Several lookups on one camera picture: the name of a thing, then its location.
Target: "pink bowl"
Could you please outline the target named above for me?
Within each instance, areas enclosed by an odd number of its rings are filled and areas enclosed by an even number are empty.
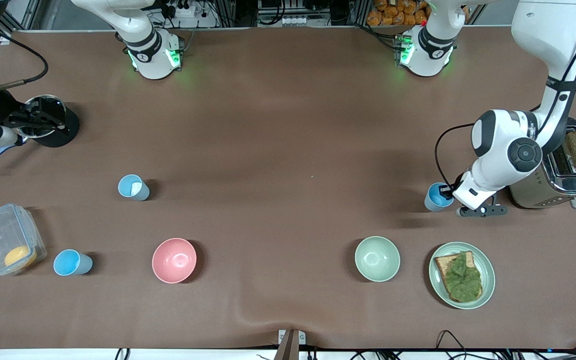
[[[172,238],[162,242],[152,255],[152,271],[167,284],[180,283],[197,266],[195,248],[185,239]]]

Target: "green plate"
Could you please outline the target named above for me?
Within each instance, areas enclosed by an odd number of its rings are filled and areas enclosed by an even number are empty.
[[[483,292],[481,296],[474,301],[470,302],[457,302],[450,299],[448,296],[448,291],[442,282],[442,276],[435,263],[435,258],[441,256],[458,254],[461,251],[472,251],[472,257],[475,261],[475,267],[481,273],[481,287]],[[430,266],[428,268],[428,274],[430,276],[430,284],[441,300],[445,301],[446,304],[454,306],[457,309],[472,310],[486,304],[492,297],[495,291],[495,271],[492,268],[489,258],[478,248],[472,246],[468,243],[462,243],[455,241],[452,243],[442,244],[439,246],[437,251],[432,254],[430,258]]]

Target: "blue cup with white inside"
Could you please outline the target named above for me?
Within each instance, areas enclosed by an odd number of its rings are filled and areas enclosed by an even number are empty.
[[[441,187],[447,186],[448,185],[446,185],[445,182],[435,182],[434,184],[430,185],[430,187],[428,187],[428,191],[425,193],[425,200],[423,201],[426,209],[430,210],[431,212],[440,212],[444,208],[450,207],[450,205],[452,205],[455,199],[452,197],[445,198],[442,196],[441,192],[439,192]]]
[[[92,269],[92,259],[85,253],[69,248],[55,257],[52,269],[58,276],[83,275]]]
[[[144,201],[148,199],[148,196],[151,194],[151,189],[148,188],[144,180],[132,173],[119,180],[117,190],[124,198],[135,201]]]

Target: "stainless steel toaster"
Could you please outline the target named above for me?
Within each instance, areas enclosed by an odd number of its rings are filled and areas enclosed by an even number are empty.
[[[566,132],[576,130],[576,120],[568,118]],[[530,176],[510,185],[514,202],[522,208],[544,209],[570,202],[576,209],[576,167],[569,160],[566,142],[546,155]]]

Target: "green bowl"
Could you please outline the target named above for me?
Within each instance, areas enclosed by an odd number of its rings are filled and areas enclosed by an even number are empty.
[[[457,254],[461,251],[472,251],[472,258],[475,261],[475,267],[481,273],[481,287],[483,292],[477,300],[470,302],[457,302],[450,298],[448,291],[442,282],[441,273],[439,272],[437,264],[435,263],[435,258]],[[495,292],[495,271],[492,268],[492,264],[489,258],[480,249],[468,243],[455,241],[439,246],[439,248],[432,254],[432,257],[430,258],[428,274],[430,276],[430,284],[432,285],[434,291],[437,292],[437,295],[441,298],[441,300],[445,301],[446,304],[450,306],[454,306],[457,309],[477,309],[478,307],[486,304],[492,297],[493,292]]]
[[[357,270],[364,278],[377,283],[392,279],[400,269],[400,263],[400,251],[386,237],[366,237],[354,251]]]

